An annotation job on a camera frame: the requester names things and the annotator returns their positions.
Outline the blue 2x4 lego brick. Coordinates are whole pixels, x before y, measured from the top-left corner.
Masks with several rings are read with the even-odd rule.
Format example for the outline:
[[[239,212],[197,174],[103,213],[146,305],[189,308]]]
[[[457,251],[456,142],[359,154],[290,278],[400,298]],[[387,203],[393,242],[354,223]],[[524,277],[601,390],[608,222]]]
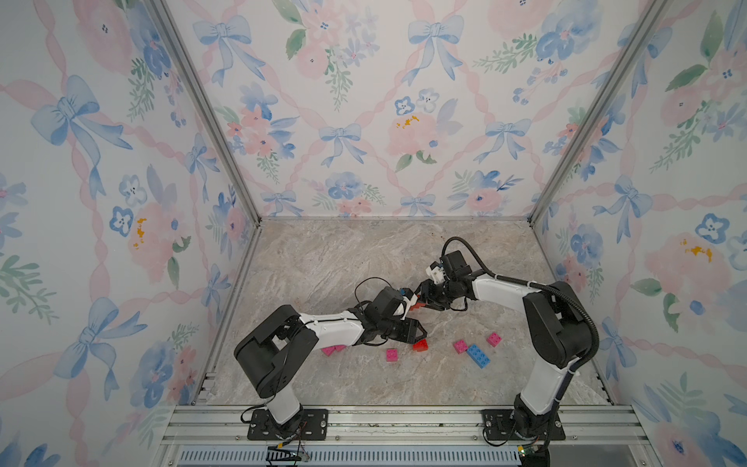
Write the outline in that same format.
[[[481,369],[486,368],[490,363],[490,359],[488,358],[488,356],[478,346],[475,346],[474,344],[472,344],[472,346],[469,346],[467,348],[467,354],[475,362],[475,364]]]

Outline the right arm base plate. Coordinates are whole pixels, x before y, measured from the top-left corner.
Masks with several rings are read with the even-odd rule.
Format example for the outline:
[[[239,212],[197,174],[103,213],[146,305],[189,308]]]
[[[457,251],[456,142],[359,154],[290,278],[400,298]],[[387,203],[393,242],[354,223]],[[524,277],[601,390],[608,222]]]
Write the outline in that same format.
[[[551,420],[550,413],[535,416],[525,409],[485,409],[480,411],[480,416],[490,442],[566,440],[559,418]]]

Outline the red 2x2 lego brick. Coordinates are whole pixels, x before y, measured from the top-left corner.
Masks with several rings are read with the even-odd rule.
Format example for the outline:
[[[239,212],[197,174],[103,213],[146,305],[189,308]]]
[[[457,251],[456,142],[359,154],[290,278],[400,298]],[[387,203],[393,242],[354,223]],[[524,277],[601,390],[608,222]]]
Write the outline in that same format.
[[[422,352],[422,351],[426,351],[426,350],[428,350],[428,348],[429,348],[429,346],[428,346],[428,342],[427,342],[427,340],[426,340],[426,339],[423,339],[423,340],[421,340],[421,341],[419,341],[419,342],[416,342],[416,343],[415,343],[415,344],[414,344],[414,345],[412,346],[412,349],[413,349],[414,351],[417,351],[417,352]]]

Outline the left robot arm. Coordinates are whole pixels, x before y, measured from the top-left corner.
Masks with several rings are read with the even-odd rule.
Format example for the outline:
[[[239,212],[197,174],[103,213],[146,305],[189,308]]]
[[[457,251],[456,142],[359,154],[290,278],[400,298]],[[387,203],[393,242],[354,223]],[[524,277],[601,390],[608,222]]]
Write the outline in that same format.
[[[427,338],[421,323],[409,317],[418,302],[410,289],[383,288],[375,299],[341,313],[312,315],[282,305],[243,338],[233,357],[263,400],[260,406],[281,435],[297,431],[303,405],[292,381],[307,358],[322,348],[372,346],[376,340],[417,344]]]

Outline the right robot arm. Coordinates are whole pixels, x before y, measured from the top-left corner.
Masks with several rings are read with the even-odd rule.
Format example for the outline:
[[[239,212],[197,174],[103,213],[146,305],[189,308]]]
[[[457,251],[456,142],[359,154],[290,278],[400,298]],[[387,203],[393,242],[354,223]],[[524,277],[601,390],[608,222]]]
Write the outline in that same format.
[[[445,254],[416,289],[420,303],[444,311],[463,299],[523,313],[537,360],[515,398],[509,428],[523,439],[548,438],[573,377],[599,349],[598,331],[573,289],[472,270],[461,252]]]

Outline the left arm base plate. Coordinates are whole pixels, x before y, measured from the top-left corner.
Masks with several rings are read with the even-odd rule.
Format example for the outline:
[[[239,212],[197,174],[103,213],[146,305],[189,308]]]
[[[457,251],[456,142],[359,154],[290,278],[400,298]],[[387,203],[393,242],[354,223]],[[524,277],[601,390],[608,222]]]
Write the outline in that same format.
[[[325,441],[329,427],[329,411],[326,409],[301,409],[284,424],[274,420],[267,409],[256,410],[248,424],[249,441],[285,441],[301,439],[302,441]]]

